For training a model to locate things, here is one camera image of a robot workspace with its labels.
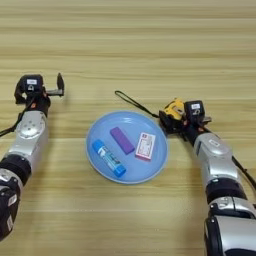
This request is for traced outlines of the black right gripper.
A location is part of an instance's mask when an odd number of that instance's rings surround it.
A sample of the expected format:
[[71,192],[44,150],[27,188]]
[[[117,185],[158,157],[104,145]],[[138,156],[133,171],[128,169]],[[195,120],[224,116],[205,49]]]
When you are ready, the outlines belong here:
[[209,133],[206,125],[211,122],[211,118],[205,116],[177,119],[167,115],[164,111],[159,112],[159,119],[166,134],[179,134],[191,145],[195,144],[199,135]]

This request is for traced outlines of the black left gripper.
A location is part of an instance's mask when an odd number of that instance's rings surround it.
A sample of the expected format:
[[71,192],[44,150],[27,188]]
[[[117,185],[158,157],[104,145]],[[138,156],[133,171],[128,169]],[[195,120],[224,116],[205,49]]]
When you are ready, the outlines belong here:
[[17,104],[25,103],[26,111],[40,111],[45,116],[48,115],[48,110],[51,106],[51,96],[64,96],[65,85],[61,73],[57,75],[57,88],[56,90],[46,91],[27,91],[26,99],[22,96],[24,93],[24,86],[17,84],[14,92],[14,97]]

